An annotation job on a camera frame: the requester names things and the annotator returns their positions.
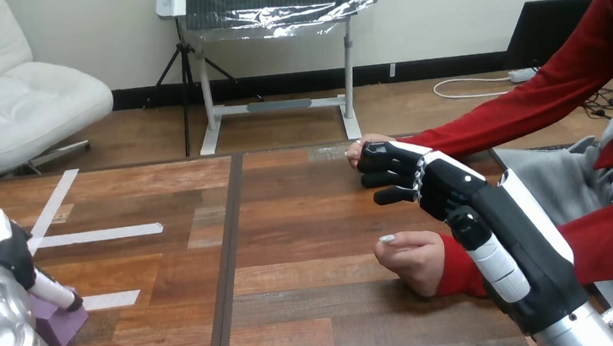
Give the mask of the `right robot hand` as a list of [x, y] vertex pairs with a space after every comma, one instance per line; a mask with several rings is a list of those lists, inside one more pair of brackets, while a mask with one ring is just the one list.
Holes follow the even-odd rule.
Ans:
[[524, 334], [573, 319], [588, 301], [572, 248], [510, 170], [492, 185], [441, 151], [394, 141], [364, 143], [357, 166], [377, 204], [417, 203], [450, 227], [486, 292]]

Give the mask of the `person's hand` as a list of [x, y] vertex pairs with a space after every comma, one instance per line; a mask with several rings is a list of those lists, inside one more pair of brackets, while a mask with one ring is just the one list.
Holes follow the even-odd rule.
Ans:
[[378, 239], [373, 253], [417, 295], [436, 295], [445, 264], [444, 242], [438, 233], [402, 231], [385, 235]]
[[391, 136], [385, 136], [382, 134], [368, 133], [364, 134], [361, 138], [356, 139], [345, 151], [345, 158], [348, 160], [349, 165], [353, 168], [357, 168], [357, 164], [361, 159], [363, 147], [366, 143], [380, 143], [396, 141], [396, 138]]

